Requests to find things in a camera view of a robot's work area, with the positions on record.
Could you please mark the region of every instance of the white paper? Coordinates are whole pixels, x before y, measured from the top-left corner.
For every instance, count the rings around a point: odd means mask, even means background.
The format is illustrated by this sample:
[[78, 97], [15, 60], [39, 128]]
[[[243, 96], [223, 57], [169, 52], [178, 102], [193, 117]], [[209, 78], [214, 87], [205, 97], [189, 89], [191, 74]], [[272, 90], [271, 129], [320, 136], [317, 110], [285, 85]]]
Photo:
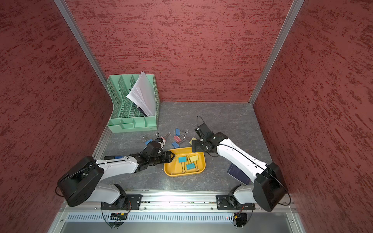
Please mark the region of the white paper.
[[127, 98], [141, 108], [147, 116], [155, 116], [156, 98], [154, 88], [146, 77], [145, 72], [141, 72]]

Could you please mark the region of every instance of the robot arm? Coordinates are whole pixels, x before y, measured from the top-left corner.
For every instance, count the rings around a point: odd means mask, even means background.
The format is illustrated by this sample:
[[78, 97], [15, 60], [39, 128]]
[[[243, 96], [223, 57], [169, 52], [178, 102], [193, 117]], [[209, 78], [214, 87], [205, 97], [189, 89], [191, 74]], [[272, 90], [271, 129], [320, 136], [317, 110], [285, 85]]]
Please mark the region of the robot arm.
[[200, 140], [192, 141], [192, 152], [214, 152], [225, 157], [241, 169], [253, 185], [238, 186], [230, 193], [230, 203], [236, 209], [242, 204], [257, 203], [264, 210], [271, 212], [287, 193], [280, 168], [252, 157], [237, 147], [226, 135], [214, 134], [205, 123], [196, 129]]
[[[257, 203], [264, 210], [272, 211], [287, 193], [280, 168], [275, 163], [268, 165], [252, 157], [223, 133], [214, 134], [205, 123], [195, 130], [200, 140], [192, 141], [192, 152], [217, 153], [234, 163], [253, 182], [253, 185], [238, 186], [231, 191], [231, 205], [239, 210], [245, 203]], [[110, 157], [112, 159], [107, 160], [85, 157], [64, 174], [57, 185], [69, 206], [77, 206], [84, 201], [100, 201], [121, 209], [127, 202], [122, 187], [100, 181], [119, 174], [140, 172], [159, 163], [170, 163], [175, 155], [170, 151], [162, 151], [165, 142], [160, 137], [150, 142], [140, 153], [125, 157]]]
[[165, 139], [158, 138], [140, 153], [115, 159], [94, 160], [87, 156], [64, 174], [57, 185], [71, 207], [85, 201], [100, 201], [121, 209], [127, 202], [122, 187], [100, 181], [119, 174], [140, 172], [159, 163], [170, 163], [175, 154], [162, 151], [165, 142]]

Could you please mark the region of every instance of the metal bracket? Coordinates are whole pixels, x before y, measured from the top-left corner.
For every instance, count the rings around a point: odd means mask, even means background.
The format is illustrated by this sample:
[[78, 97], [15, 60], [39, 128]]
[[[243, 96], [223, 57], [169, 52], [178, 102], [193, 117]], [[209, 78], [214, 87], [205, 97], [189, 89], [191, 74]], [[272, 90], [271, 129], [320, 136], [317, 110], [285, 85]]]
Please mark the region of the metal bracket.
[[[237, 210], [229, 203], [229, 195], [216, 195], [216, 205], [218, 210]], [[243, 206], [243, 210], [255, 210], [254, 203], [245, 203]]]
[[[141, 204], [141, 198], [142, 195], [140, 194], [130, 194], [127, 195], [127, 205], [131, 203], [131, 210], [139, 210], [140, 204]], [[103, 203], [102, 206], [103, 210], [118, 210], [118, 207], [113, 204]]]

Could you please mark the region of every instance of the table surface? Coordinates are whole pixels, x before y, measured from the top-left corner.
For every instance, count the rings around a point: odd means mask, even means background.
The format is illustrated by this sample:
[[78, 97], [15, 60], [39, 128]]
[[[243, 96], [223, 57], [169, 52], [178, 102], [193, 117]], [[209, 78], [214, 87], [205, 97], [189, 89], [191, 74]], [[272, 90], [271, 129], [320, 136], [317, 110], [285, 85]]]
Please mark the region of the table surface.
[[[158, 132], [161, 136], [170, 132], [163, 150], [172, 149], [175, 128], [189, 130], [188, 137], [198, 138], [196, 116], [202, 116], [208, 127], [214, 132], [227, 135], [234, 144], [255, 158], [271, 163], [271, 157], [259, 128], [254, 109], [246, 103], [191, 103], [161, 102]], [[155, 131], [131, 133], [113, 133], [106, 145], [103, 156], [129, 155], [143, 150], [143, 135], [156, 138]], [[188, 147], [184, 142], [180, 147]], [[134, 174], [122, 174], [103, 180], [103, 183], [117, 183], [126, 189], [158, 189], [178, 191], [222, 191], [227, 192], [240, 184], [227, 173], [231, 162], [221, 156], [213, 158], [205, 153], [206, 169], [189, 176], [169, 177], [163, 171], [163, 164], [149, 166], [146, 170]]]

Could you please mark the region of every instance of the black cable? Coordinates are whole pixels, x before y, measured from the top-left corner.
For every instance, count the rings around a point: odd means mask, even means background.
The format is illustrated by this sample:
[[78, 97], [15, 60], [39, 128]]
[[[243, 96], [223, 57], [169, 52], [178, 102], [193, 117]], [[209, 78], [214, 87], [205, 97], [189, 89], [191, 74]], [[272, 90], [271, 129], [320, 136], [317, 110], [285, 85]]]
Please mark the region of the black cable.
[[105, 223], [106, 223], [110, 228], [113, 228], [113, 226], [110, 225], [110, 224], [106, 221], [106, 219], [105, 219], [105, 217], [104, 217], [104, 213], [102, 212], [102, 202], [101, 202], [101, 207], [100, 207], [100, 209], [101, 209], [102, 218], [104, 219]]
[[205, 121], [203, 120], [203, 118], [202, 118], [201, 116], [197, 116], [197, 120], [196, 120], [196, 125], [197, 125], [197, 127], [198, 127], [198, 117], [200, 117], [201, 120], [203, 121], [203, 123], [205, 123]]
[[55, 193], [57, 196], [64, 197], [63, 195], [59, 195], [59, 194], [57, 193], [57, 188], [58, 188], [58, 185], [56, 186], [56, 189], [54, 190], [54, 193]]
[[251, 210], [250, 217], [247, 219], [246, 224], [247, 224], [247, 223], [249, 222], [249, 220], [251, 219], [251, 216], [253, 215], [253, 211], [254, 211], [254, 210]]
[[225, 144], [219, 144], [219, 145], [222, 145], [222, 146], [226, 146], [226, 147], [229, 147], [229, 148], [232, 148], [234, 149], [235, 151], [237, 151], [238, 153], [242, 154], [245, 158], [247, 158], [250, 162], [252, 162], [253, 164], [255, 164], [256, 166], [258, 166], [260, 169], [262, 169], [263, 171], [265, 171], [266, 173], [268, 173], [271, 177], [273, 177], [282, 187], [283, 189], [285, 190], [285, 192], [289, 195], [289, 203], [287, 204], [281, 204], [281, 203], [278, 203], [280, 205], [284, 205], [284, 206], [287, 206], [287, 205], [290, 205], [291, 204], [291, 196], [289, 194], [289, 192], [287, 191], [287, 189], [285, 188], [285, 186], [278, 180], [276, 179], [276, 177], [274, 177], [271, 173], [269, 173], [268, 171], [266, 171], [265, 169], [263, 169], [262, 167], [260, 167], [258, 164], [256, 164], [254, 161], [252, 161], [251, 159], [249, 159], [247, 156], [245, 156], [242, 152], [240, 152], [239, 150], [237, 150], [236, 148], [234, 147], [231, 147], [231, 146], [228, 146], [228, 145], [225, 145]]
[[211, 156], [211, 157], [213, 157], [213, 158], [216, 158], [216, 157], [219, 157], [219, 156], [220, 156], [220, 154], [218, 154], [218, 155], [210, 155], [210, 153], [208, 153], [207, 151], [206, 151], [206, 153], [209, 154], [209, 156]]

